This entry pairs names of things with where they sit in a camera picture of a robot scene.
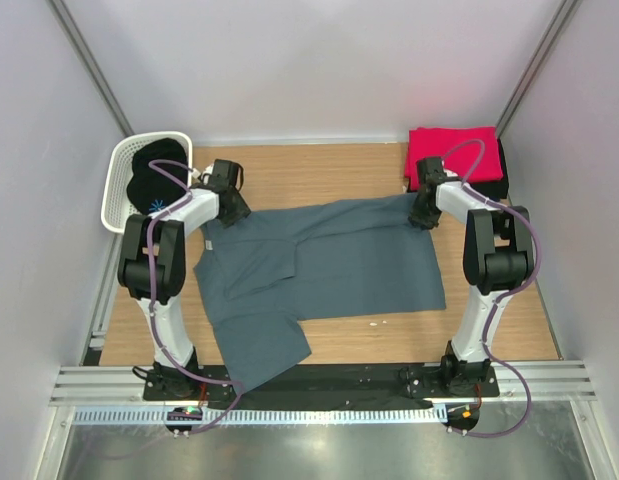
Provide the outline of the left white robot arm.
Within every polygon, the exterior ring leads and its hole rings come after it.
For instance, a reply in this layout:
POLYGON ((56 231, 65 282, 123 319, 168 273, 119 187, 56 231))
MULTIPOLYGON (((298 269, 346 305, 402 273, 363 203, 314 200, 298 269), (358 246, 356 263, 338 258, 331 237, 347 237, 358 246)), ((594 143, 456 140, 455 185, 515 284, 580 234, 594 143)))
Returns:
POLYGON ((186 278, 186 238, 217 219, 224 227, 248 217, 241 195, 244 168, 217 159, 200 172, 182 163, 156 159, 154 172, 183 190, 176 202, 126 221, 118 265, 118 281, 143 310, 155 346, 154 369, 166 378, 177 398, 193 398, 201 383, 221 385, 203 377, 195 347, 184 327, 180 293, 186 278))

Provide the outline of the blue-grey t shirt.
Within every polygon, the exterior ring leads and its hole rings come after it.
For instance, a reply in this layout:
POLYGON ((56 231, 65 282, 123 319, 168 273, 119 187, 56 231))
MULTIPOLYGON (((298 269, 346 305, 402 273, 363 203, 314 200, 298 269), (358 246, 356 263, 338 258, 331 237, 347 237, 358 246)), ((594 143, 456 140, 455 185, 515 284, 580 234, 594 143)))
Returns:
POLYGON ((251 213, 201 228, 194 268, 224 365, 248 392, 306 359, 303 320, 443 310, 412 194, 251 213))

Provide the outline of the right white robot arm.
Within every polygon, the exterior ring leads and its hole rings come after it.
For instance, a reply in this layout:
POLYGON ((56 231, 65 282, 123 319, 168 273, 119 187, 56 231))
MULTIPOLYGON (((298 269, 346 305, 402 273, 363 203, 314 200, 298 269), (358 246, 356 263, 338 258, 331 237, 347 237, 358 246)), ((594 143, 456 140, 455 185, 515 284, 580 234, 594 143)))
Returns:
POLYGON ((470 285, 460 327, 434 373, 440 388, 470 395, 488 381, 491 344, 504 309, 537 274, 528 211, 494 202, 443 168, 440 157, 416 163, 419 188, 412 225, 432 230, 447 213, 465 226, 462 266, 470 285))

